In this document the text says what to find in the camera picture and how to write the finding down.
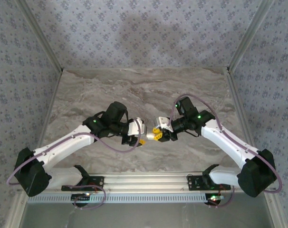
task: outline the wire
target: wire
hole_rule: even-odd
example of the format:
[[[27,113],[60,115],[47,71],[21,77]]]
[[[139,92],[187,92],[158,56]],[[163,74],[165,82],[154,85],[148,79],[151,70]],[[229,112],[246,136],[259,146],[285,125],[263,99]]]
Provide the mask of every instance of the wire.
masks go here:
[[[190,132],[188,132],[188,131],[184,131],[184,132],[186,132],[186,133],[192,135],[193,137],[196,137],[196,138],[199,137],[199,135],[194,135],[193,133],[190,133]]]
[[[95,183],[93,183],[93,182],[90,182],[90,183],[88,183],[89,185],[96,185]]]
[[[72,136],[69,136],[69,137],[67,137],[67,138],[65,138],[65,139],[57,142],[56,144],[50,146],[50,147],[47,148],[46,150],[44,150],[44,151],[42,151],[42,152],[34,155],[33,157],[29,158],[28,160],[24,161],[24,162],[23,162],[21,165],[19,165],[19,166],[13,171],[13,173],[8,177],[6,183],[7,183],[7,185],[18,185],[19,183],[10,183],[10,181],[11,181],[11,179],[14,177],[14,175],[15,175],[19,170],[21,170],[21,168],[23,168],[23,167],[24,167],[25,165],[27,165],[29,162],[31,162],[31,161],[35,160],[36,158],[42,156],[43,154],[46,154],[46,153],[50,152],[51,150],[53,150],[54,148],[60,146],[60,145],[63,144],[64,142],[66,142],[66,141],[68,141],[68,140],[70,140],[70,139],[76,138],[76,137],[78,137],[78,136],[87,135],[87,136],[93,137],[94,139],[100,141],[104,146],[106,146],[106,147],[107,147],[108,149],[110,149],[110,150],[113,150],[114,152],[117,152],[117,153],[129,153],[129,152],[133,151],[133,150],[138,146],[138,144],[139,144],[139,142],[140,142],[140,139],[141,139],[141,127],[140,127],[140,124],[139,124],[139,122],[138,122],[136,119],[134,119],[134,121],[135,121],[135,123],[136,123],[136,125],[137,125],[137,127],[138,127],[138,131],[139,131],[138,139],[137,139],[135,145],[134,145],[132,148],[130,148],[129,150],[127,150],[127,151],[119,151],[119,150],[117,150],[117,149],[115,149],[115,148],[107,145],[105,142],[103,142],[100,138],[98,138],[98,137],[95,136],[94,134],[90,134],[90,133],[87,133],[87,132],[76,133],[76,134],[74,134],[74,135],[72,135]]]
[[[216,121],[217,121],[217,124],[219,126],[219,129],[220,131],[232,142],[234,143],[235,145],[241,147],[242,149],[244,149],[245,151],[251,153],[252,155],[258,157],[260,160],[262,160],[271,170],[272,172],[275,174],[275,176],[277,177],[277,180],[278,180],[278,183],[279,183],[279,186],[276,190],[272,190],[272,191],[269,191],[269,190],[264,190],[264,192],[266,193],[278,193],[281,191],[282,189],[282,180],[278,174],[278,172],[274,169],[274,167],[267,161],[265,160],[263,157],[261,157],[259,154],[257,154],[256,152],[252,151],[251,149],[247,148],[246,146],[240,144],[239,142],[237,142],[236,140],[234,140],[232,137],[230,137],[229,134],[227,134],[223,128],[222,128],[222,125],[220,123],[220,119],[217,115],[217,113],[215,112],[215,110],[208,104],[206,103],[205,101],[203,101],[201,98],[195,96],[195,95],[192,95],[192,94],[182,94],[180,96],[177,97],[177,99],[174,101],[173,103],[173,106],[172,106],[172,110],[171,110],[171,114],[170,114],[170,118],[169,118],[169,122],[168,122],[168,126],[171,124],[172,120],[173,120],[173,112],[174,112],[174,109],[175,109],[175,105],[177,104],[177,102],[183,98],[183,97],[186,97],[186,96],[190,96],[190,97],[193,97],[195,99],[197,99],[198,101],[202,102],[203,104],[205,104],[210,110],[211,112],[214,114],[215,118],[216,118]]]
[[[186,176],[187,181],[188,181],[188,177],[192,177],[192,174],[188,174],[188,175]]]
[[[75,188],[79,188],[79,189],[81,189],[81,188],[93,188],[93,189],[97,188],[97,189],[100,189],[100,190],[103,192],[103,194],[104,194],[103,200],[102,200],[98,205],[93,206],[93,207],[87,207],[87,208],[78,207],[78,206],[77,206],[77,201],[78,201],[81,197],[83,197],[83,196],[78,196],[78,197],[76,197],[76,198],[74,199],[73,205],[74,205],[75,208],[77,208],[77,209],[80,209],[80,210],[92,210],[92,209],[97,209],[97,208],[101,207],[101,206],[105,203],[105,201],[106,201],[106,192],[105,192],[105,190],[104,190],[102,187],[100,187],[100,186],[98,186],[98,185],[90,184],[90,185],[83,185],[83,186],[73,186],[73,185],[65,185],[65,186],[67,186],[67,187],[69,187],[69,188],[74,188],[74,189],[75,189]]]

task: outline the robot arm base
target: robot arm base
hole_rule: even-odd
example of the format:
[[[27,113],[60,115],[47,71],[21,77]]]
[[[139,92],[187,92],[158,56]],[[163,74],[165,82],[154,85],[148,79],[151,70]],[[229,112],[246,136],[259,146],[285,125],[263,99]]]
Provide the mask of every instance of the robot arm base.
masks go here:
[[[28,147],[20,151],[15,164],[15,169],[33,156],[33,151]],[[15,177],[25,190],[26,194],[30,197],[36,196],[45,190],[49,185],[49,180],[51,178],[45,172],[43,162],[39,162],[37,159],[32,160],[22,167],[15,174]]]
[[[270,151],[264,149],[258,154],[275,168],[274,157]],[[273,171],[258,157],[246,160],[237,177],[241,189],[251,197],[257,197],[277,179]]]

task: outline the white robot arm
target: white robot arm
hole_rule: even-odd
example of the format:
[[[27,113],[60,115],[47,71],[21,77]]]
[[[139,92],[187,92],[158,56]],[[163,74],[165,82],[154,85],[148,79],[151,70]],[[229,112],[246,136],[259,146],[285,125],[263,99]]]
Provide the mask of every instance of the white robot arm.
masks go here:
[[[125,123],[121,122],[124,114],[127,119]],[[87,118],[82,125],[55,142],[34,151],[29,148],[20,151],[13,174],[28,196],[35,196],[45,189],[58,186],[86,185],[90,178],[81,166],[69,169],[53,167],[75,151],[109,135],[121,136],[122,144],[132,146],[128,150],[131,151],[145,143],[140,139],[145,130],[140,118],[128,119],[127,108],[119,102],[114,102],[105,112]]]
[[[208,111],[199,113],[189,97],[181,99],[176,104],[176,108],[183,117],[171,123],[167,117],[158,117],[154,134],[149,135],[150,139],[160,142],[175,141],[178,140],[178,133],[193,130],[198,136],[201,135],[219,146],[238,165],[238,168],[230,168],[215,164],[207,168],[202,173],[207,186],[232,185],[240,187],[249,196],[256,197],[277,179],[274,172],[259,158],[262,157],[275,168],[270,151],[266,149],[260,151],[248,145],[224,126],[219,126],[215,117]]]
[[[257,157],[262,157],[275,168],[270,151],[259,151],[247,145],[219,125],[211,113],[206,110],[199,113],[188,97],[181,99],[176,107],[183,117],[171,122],[167,117],[158,117],[154,133],[146,134],[141,119],[129,120],[127,108],[119,102],[114,102],[105,112],[87,118],[74,131],[55,142],[34,151],[28,148],[22,150],[15,170],[25,161],[31,161],[16,171],[14,176],[29,196],[35,196],[46,188],[87,185],[89,176],[82,167],[60,169],[53,168],[54,165],[82,147],[94,143],[96,139],[109,135],[121,136],[122,144],[129,144],[135,148],[145,143],[139,138],[143,134],[146,134],[148,139],[166,142],[176,141],[178,133],[192,130],[198,136],[201,135],[219,146],[238,165],[238,168],[227,168],[215,164],[207,168],[202,172],[202,179],[208,189],[212,190],[215,185],[227,184],[241,187],[249,196],[256,197],[276,180],[274,172]],[[124,114],[127,118],[126,123],[121,122]]]

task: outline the perforated metal strip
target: perforated metal strip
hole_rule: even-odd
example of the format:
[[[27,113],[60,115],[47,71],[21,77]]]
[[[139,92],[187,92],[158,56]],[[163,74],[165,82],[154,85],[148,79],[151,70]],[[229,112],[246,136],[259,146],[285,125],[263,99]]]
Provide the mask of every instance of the perforated metal strip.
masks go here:
[[[31,197],[28,203],[71,203],[71,194],[40,194]],[[88,201],[80,203],[99,203],[103,194],[94,194]],[[204,193],[173,194],[107,194],[105,203],[202,203],[207,202]]]

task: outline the patterned wallpaper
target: patterned wallpaper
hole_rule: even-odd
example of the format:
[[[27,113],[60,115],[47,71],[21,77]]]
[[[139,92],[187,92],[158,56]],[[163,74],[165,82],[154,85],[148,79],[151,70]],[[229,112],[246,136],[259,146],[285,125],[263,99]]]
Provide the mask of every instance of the patterned wallpaper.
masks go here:
[[[260,0],[27,0],[61,66],[227,66]]]
[[[288,0],[272,6],[234,76],[257,146],[274,152],[288,219]]]
[[[17,153],[34,149],[58,74],[13,0],[0,0],[0,228],[14,190]]]

